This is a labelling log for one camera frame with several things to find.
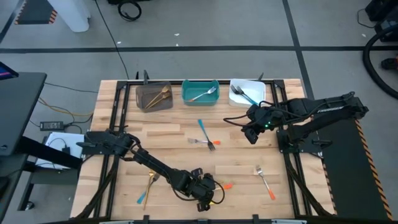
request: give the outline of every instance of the chair wheel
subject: chair wheel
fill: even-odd
[[[33,202],[28,202],[25,208],[25,211],[30,210],[35,207],[35,204]]]

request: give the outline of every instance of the teal plastic bin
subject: teal plastic bin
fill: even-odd
[[[217,89],[211,94],[204,94],[193,102],[189,102],[192,98],[207,92],[215,86]],[[211,82],[197,82],[184,80],[182,83],[182,100],[188,106],[213,106],[220,97],[220,84],[217,80]]]

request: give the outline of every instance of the wooden table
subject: wooden table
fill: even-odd
[[[288,99],[304,97],[299,79],[284,81]],[[104,131],[109,126],[116,82],[101,82],[91,124],[92,131]],[[178,199],[170,185],[161,177],[152,186],[146,209],[143,210],[143,205],[137,204],[136,201],[146,189],[149,169],[136,162],[120,161],[112,220],[142,220],[143,215],[150,215],[151,220],[252,219],[253,214],[258,214],[259,218],[293,218],[284,159],[277,148],[275,131],[266,131],[259,136],[257,144],[251,145],[239,127],[225,123],[223,118],[239,116],[246,112],[245,108],[228,104],[228,85],[220,86],[218,103],[211,107],[186,106],[181,100],[181,87],[174,85],[172,91],[172,109],[143,113],[136,106],[135,87],[132,87],[126,131],[137,136],[143,148],[168,166],[186,170],[201,167],[204,172],[213,174],[215,180],[232,182],[233,188],[226,190],[222,204],[212,205],[207,212],[197,212],[196,202]],[[266,100],[272,101],[270,88],[267,88]],[[211,139],[221,141],[215,152],[210,153],[205,144],[188,143],[187,138],[204,139],[198,119],[203,120]],[[247,121],[247,118],[237,120],[242,124]],[[301,160],[307,187],[323,207],[333,213],[321,160],[309,154],[301,154]],[[71,217],[78,215],[96,192],[102,161],[103,156],[93,156],[83,164]],[[274,201],[270,199],[264,183],[257,176],[257,164],[261,165],[265,178],[276,196]],[[104,215],[107,195],[106,192],[101,215]],[[300,211],[303,213],[301,194],[297,195]],[[217,191],[214,200],[219,201],[220,198],[221,191]]]

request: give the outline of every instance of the metal frame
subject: metal frame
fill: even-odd
[[[192,82],[203,82],[203,80],[191,80]],[[276,105],[279,105],[279,100],[277,96],[277,89],[280,89],[280,93],[282,96],[282,101],[287,100],[287,94],[286,94],[286,89],[284,85],[283,80],[257,80],[260,82],[263,82],[266,85],[269,85],[271,87],[271,93],[272,93],[272,99],[276,103]],[[111,121],[109,123],[109,128],[113,131],[115,131],[115,128],[118,127],[117,132],[124,131],[125,128],[125,121],[126,121],[126,111],[127,111],[127,106],[128,106],[128,101],[129,101],[129,93],[130,93],[130,88],[131,86],[136,86],[136,85],[144,85],[144,82],[147,83],[156,83],[160,81],[154,81],[154,80],[134,80],[134,81],[118,81],[116,85],[116,92],[115,92],[115,97],[114,97],[114,102],[113,102],[113,108],[112,108],[112,115],[111,115]],[[168,80],[168,82],[171,83],[171,85],[181,85],[183,80]],[[230,80],[218,80],[220,85],[229,85]],[[118,105],[119,105],[119,99],[122,90],[125,89],[124,91],[124,100],[123,100],[123,107],[122,107],[122,112],[121,112],[121,118],[120,118],[120,123],[119,126],[115,126],[116,122],[116,115],[118,113]],[[285,166],[287,167],[288,164],[291,164],[290,161],[290,156],[289,154],[284,154],[284,160],[285,160]],[[300,177],[302,183],[305,185],[305,179],[303,175],[303,169],[302,169],[302,163],[300,159],[300,154],[299,153],[294,153],[294,159],[295,159],[295,164],[296,164],[296,169],[297,169],[297,174]],[[118,167],[119,165],[119,158],[114,157],[114,165]],[[100,185],[103,183],[104,178],[106,177],[106,173],[108,170],[108,163],[109,163],[109,156],[105,155],[104,160],[103,160],[103,165],[102,165],[102,170],[101,170],[101,176],[100,176]],[[106,218],[111,218],[112,214],[112,207],[113,207],[113,198],[114,198],[114,191],[115,191],[115,186],[116,186],[116,178],[117,175],[112,179],[110,188],[109,188],[109,195],[108,195],[108,201],[106,205]],[[300,209],[299,209],[299,203],[297,200],[297,193],[295,189],[295,182],[293,178],[288,175],[287,176],[288,181],[289,181],[289,191],[290,191],[290,197],[292,200],[292,206],[293,206],[293,211],[295,217],[300,216]],[[306,215],[312,215],[311,212],[311,206],[307,198],[302,194],[303,197],[303,202],[304,202],[304,207],[305,207],[305,214]],[[94,210],[94,217],[97,218],[100,215],[100,210],[101,210],[101,200],[98,202],[98,204],[95,207]],[[149,221],[149,216],[144,216],[142,223],[148,223],[145,221]],[[158,220],[157,222],[159,223],[178,223],[178,222],[192,222],[193,220]],[[270,222],[270,219],[267,220],[260,220],[258,219],[258,215],[254,214],[253,219],[251,220],[228,220],[229,223],[260,223],[260,222]]]

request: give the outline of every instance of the wooden tabletop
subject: wooden tabletop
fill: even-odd
[[[117,80],[101,82],[91,124],[92,131],[104,131],[109,127],[116,82]],[[147,206],[143,210],[143,205],[136,201],[146,189],[149,169],[136,162],[120,161],[113,220],[142,220],[143,215],[150,215],[151,220],[252,219],[253,214],[258,214],[260,218],[294,217],[284,159],[278,150],[275,131],[261,134],[257,143],[252,145],[239,127],[225,123],[223,118],[240,116],[247,110],[228,104],[228,87],[220,85],[220,98],[216,105],[194,107],[184,105],[181,87],[174,85],[174,107],[153,113],[143,113],[137,108],[135,87],[131,88],[126,131],[137,136],[144,149],[176,169],[191,171],[201,167],[204,172],[213,174],[215,180],[225,184],[233,183],[233,188],[226,190],[222,204],[212,205],[207,212],[197,212],[197,202],[178,199],[170,185],[161,177],[150,189]],[[288,99],[304,97],[299,79],[286,79],[285,87]],[[272,101],[269,86],[266,87],[266,100]],[[198,119],[203,120],[210,139],[221,141],[215,152],[209,152],[206,144],[188,143],[187,138],[205,139]],[[243,118],[236,122],[246,124],[248,119]],[[301,160],[307,187],[326,210],[334,213],[321,160],[309,154],[301,154]],[[83,164],[71,217],[78,215],[96,192],[102,161],[103,156],[93,156]],[[266,186],[257,175],[257,164],[262,167],[276,200],[270,199]],[[301,194],[297,195],[300,211],[303,213]],[[104,215],[107,196],[106,192],[101,215]],[[222,192],[216,191],[214,201],[219,201],[221,196]]]

